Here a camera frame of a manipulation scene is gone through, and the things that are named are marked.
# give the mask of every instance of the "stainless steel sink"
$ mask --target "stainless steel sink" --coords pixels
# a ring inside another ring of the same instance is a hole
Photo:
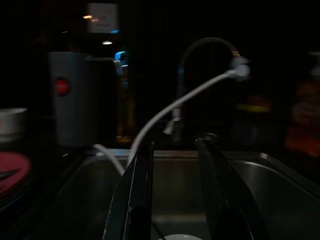
[[[125,163],[127,150],[114,149]],[[272,240],[320,239],[320,188],[263,153],[226,152],[250,188]],[[120,176],[103,156],[77,169],[29,239],[100,240]],[[165,235],[210,239],[196,151],[156,151],[152,218]],[[151,239],[159,236],[152,230]]]

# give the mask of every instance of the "faucet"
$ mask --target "faucet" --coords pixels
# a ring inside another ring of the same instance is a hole
[[[190,53],[195,50],[197,47],[199,47],[202,44],[205,43],[221,43],[225,45],[232,53],[233,60],[231,62],[231,67],[236,67],[239,64],[246,64],[248,61],[241,57],[238,50],[228,41],[217,38],[217,37],[206,37],[202,38],[200,40],[197,40],[193,44],[191,44],[183,53],[179,65],[178,65],[178,74],[177,74],[177,92],[176,92],[176,99],[181,98],[184,95],[184,77],[185,77],[185,63],[190,55]],[[167,123],[165,129],[163,130],[163,133],[167,135],[171,135],[173,138],[173,141],[175,143],[179,143],[182,140],[182,131],[184,128],[184,120],[182,117],[182,105],[176,107],[172,110],[171,115],[172,119]]]
[[[178,90],[180,89],[181,92],[179,92],[178,94],[183,94],[183,89],[182,89],[182,80],[183,80],[183,73],[184,73],[184,65],[185,65],[185,59],[187,58],[187,56],[189,55],[190,51],[192,51],[194,48],[196,48],[197,46],[199,46],[202,43],[206,43],[206,42],[211,42],[211,41],[218,41],[218,42],[222,42],[225,43],[232,51],[232,54],[234,56],[234,58],[232,59],[230,68],[227,71],[225,71],[223,74],[220,74],[212,79],[209,79],[208,81],[202,83],[201,85],[199,85],[198,87],[196,87],[195,89],[191,90],[190,92],[186,93],[185,95],[181,96],[180,98],[176,99],[173,103],[169,104],[168,106],[166,106],[164,109],[162,109],[161,111],[159,111],[156,115],[154,115],[144,126],[143,128],[139,131],[139,133],[136,135],[131,147],[130,147],[130,152],[129,152],[129,158],[128,158],[128,162],[127,164],[129,165],[130,162],[135,158],[135,154],[139,148],[139,145],[141,143],[141,141],[143,140],[143,138],[145,137],[145,135],[148,133],[148,131],[154,126],[154,124],[156,124],[161,118],[163,118],[166,114],[172,112],[172,120],[167,124],[166,129],[164,130],[164,133],[167,134],[172,134],[173,130],[175,128],[175,123],[178,123],[178,131],[177,131],[177,135],[176,135],[176,139],[181,139],[181,130],[183,128],[183,125],[181,124],[181,105],[183,103],[185,103],[186,101],[192,99],[194,96],[198,95],[199,93],[201,93],[202,91],[204,91],[205,89],[209,88],[210,86],[216,84],[217,82],[224,80],[224,79],[228,79],[228,78],[233,78],[235,79],[237,82],[241,82],[243,80],[248,79],[249,75],[250,75],[250,69],[247,65],[248,60],[245,59],[244,57],[241,57],[238,53],[238,51],[236,50],[236,48],[234,48],[230,43],[228,43],[225,40],[222,40],[220,38],[204,38],[201,39],[199,41],[196,41],[194,44],[192,44],[189,48],[187,48],[187,51],[184,53],[184,55],[182,56],[182,60],[181,60],[181,67],[179,67],[178,69],[178,75],[180,76],[178,78]]]

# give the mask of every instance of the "white hose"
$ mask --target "white hose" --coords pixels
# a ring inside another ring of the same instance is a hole
[[[236,70],[228,70],[224,74],[221,74],[219,76],[216,76],[216,77],[206,81],[205,83],[201,84],[200,86],[198,86],[194,90],[188,92],[183,97],[177,99],[176,101],[174,101],[173,103],[171,103],[170,105],[165,107],[162,111],[160,111],[153,118],[151,118],[144,125],[144,127],[140,130],[138,135],[135,137],[135,139],[134,139],[134,141],[133,141],[133,143],[131,145],[131,148],[130,148],[127,165],[129,165],[131,163],[131,161],[134,159],[134,156],[136,154],[136,151],[137,151],[141,141],[143,140],[145,135],[148,133],[148,131],[153,127],[153,125],[155,123],[157,123],[157,121],[159,121],[163,116],[165,116],[167,113],[172,111],[174,108],[178,107],[179,105],[181,105],[184,102],[188,101],[189,99],[193,98],[195,95],[199,94],[200,92],[202,92],[203,90],[207,89],[211,85],[213,85],[213,84],[215,84],[215,83],[217,83],[217,82],[219,82],[219,81],[221,81],[223,79],[226,79],[226,78],[229,78],[231,76],[234,76],[236,74],[236,72],[237,72]]]
[[[95,144],[93,147],[100,152],[102,152],[104,155],[106,155],[110,161],[115,166],[116,170],[119,172],[119,174],[122,176],[125,173],[124,167],[121,165],[119,160],[114,156],[114,154],[106,147],[102,146],[101,144]]]

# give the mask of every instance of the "white bowl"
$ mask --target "white bowl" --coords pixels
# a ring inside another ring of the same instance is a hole
[[[201,239],[196,236],[191,236],[186,234],[174,234],[174,235],[165,236],[165,240],[201,240]]]
[[[0,109],[0,143],[19,140],[25,131],[26,108]]]

